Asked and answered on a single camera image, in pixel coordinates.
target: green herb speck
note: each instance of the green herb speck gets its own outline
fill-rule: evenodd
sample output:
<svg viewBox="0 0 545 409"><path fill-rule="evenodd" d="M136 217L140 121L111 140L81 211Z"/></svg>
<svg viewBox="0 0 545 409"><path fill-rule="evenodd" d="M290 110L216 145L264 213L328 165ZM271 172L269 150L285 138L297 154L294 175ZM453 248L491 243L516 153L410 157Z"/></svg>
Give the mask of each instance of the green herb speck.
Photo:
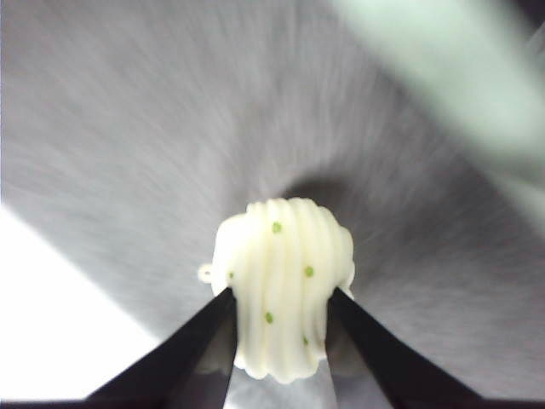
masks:
<svg viewBox="0 0 545 409"><path fill-rule="evenodd" d="M273 233L280 233L282 231L282 225L279 222L274 222L272 224L272 232Z"/></svg>

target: gray background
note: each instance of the gray background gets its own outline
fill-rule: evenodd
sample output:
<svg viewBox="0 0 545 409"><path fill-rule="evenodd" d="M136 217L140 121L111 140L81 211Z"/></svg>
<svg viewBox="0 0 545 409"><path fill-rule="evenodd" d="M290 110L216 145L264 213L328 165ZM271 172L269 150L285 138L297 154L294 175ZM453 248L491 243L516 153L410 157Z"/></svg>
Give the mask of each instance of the gray background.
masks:
<svg viewBox="0 0 545 409"><path fill-rule="evenodd" d="M2 3L4 202L168 336L246 203L353 233L356 299L486 395L545 399L545 244L314 1ZM334 405L233 373L240 407Z"/></svg>

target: white noodle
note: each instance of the white noodle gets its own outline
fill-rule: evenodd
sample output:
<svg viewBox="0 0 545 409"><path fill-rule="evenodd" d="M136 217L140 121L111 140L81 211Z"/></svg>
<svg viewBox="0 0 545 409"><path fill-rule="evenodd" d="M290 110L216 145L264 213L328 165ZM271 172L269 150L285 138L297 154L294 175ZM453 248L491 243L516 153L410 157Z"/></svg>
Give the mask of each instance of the white noodle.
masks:
<svg viewBox="0 0 545 409"><path fill-rule="evenodd" d="M249 204L220 225L212 264L199 277L215 295L232 287L237 299L235 365L290 383L312 376L325 357L333 290L352 296L352 236L311 199Z"/></svg>

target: twirled noodle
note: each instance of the twirled noodle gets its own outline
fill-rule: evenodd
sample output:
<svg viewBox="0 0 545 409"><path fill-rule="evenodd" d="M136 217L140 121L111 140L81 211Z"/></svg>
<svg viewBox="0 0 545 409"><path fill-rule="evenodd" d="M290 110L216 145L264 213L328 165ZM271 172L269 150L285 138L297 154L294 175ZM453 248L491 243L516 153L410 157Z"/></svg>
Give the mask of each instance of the twirled noodle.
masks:
<svg viewBox="0 0 545 409"><path fill-rule="evenodd" d="M311 199L269 199L225 220L211 265L199 271L215 295L237 299L235 365L280 383L312 376L325 357L327 301L352 296L352 236Z"/></svg>

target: white surface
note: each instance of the white surface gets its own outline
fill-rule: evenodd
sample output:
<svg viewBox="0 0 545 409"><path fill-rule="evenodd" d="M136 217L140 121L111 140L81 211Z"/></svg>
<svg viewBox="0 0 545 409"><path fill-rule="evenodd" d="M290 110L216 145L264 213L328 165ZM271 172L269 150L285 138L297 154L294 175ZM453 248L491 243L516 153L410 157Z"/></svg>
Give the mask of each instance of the white surface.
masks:
<svg viewBox="0 0 545 409"><path fill-rule="evenodd" d="M0 208L0 398L84 397L158 340Z"/></svg>

